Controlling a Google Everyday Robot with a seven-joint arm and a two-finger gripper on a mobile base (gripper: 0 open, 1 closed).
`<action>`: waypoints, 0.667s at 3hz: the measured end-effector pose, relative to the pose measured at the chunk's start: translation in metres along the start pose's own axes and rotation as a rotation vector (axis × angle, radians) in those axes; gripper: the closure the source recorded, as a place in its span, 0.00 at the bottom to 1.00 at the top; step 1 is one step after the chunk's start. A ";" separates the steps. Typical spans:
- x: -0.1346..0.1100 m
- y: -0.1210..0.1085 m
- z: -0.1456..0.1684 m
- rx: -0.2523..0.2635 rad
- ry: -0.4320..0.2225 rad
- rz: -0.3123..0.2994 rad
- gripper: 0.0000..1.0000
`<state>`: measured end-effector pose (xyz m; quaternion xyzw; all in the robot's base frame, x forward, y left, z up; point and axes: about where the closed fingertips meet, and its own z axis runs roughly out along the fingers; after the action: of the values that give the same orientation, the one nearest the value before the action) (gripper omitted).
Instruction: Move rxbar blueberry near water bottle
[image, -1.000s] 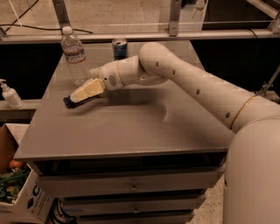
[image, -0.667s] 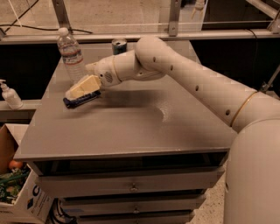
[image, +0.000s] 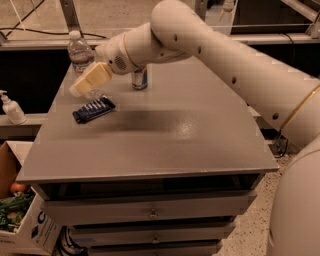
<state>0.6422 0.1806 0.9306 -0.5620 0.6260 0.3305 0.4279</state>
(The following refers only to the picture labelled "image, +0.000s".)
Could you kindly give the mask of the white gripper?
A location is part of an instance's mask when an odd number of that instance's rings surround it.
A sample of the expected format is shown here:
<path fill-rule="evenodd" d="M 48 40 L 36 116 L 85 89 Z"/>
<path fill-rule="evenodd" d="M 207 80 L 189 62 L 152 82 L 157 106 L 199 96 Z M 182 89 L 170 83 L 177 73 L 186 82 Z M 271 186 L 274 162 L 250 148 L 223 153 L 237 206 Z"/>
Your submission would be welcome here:
<path fill-rule="evenodd" d="M 113 72 L 122 75 L 138 69 L 127 54 L 124 33 L 98 45 L 95 51 L 110 67 L 105 62 L 91 63 L 70 86 L 69 92 L 74 97 L 96 98 L 100 87 L 111 80 Z"/>

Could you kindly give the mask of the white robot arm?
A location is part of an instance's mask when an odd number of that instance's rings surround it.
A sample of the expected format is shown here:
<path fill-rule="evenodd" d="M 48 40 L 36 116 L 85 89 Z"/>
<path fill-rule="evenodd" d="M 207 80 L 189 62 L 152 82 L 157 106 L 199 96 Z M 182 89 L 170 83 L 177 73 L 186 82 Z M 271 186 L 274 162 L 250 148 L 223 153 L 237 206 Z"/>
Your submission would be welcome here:
<path fill-rule="evenodd" d="M 162 0 L 148 23 L 97 46 L 70 92 L 113 75 L 194 56 L 299 148 L 278 184 L 267 256 L 320 256 L 320 80 L 210 28 L 180 0 Z"/>

